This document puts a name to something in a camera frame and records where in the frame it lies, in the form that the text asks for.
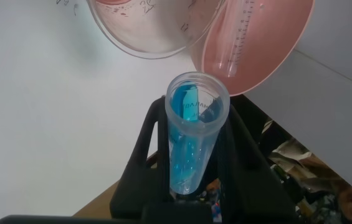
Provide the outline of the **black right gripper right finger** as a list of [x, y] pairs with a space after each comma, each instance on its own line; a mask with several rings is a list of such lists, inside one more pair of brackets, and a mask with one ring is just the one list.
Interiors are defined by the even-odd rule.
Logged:
[[230, 106], [216, 142], [223, 223], [296, 223], [295, 204]]

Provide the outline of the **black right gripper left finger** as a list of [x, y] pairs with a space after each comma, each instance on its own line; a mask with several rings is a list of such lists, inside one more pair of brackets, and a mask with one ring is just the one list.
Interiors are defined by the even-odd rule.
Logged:
[[[147, 166], [154, 126], [158, 127], [157, 167]], [[130, 159], [110, 201], [113, 218], [174, 218], [169, 193], [168, 120], [164, 98], [155, 100], [145, 117]]]

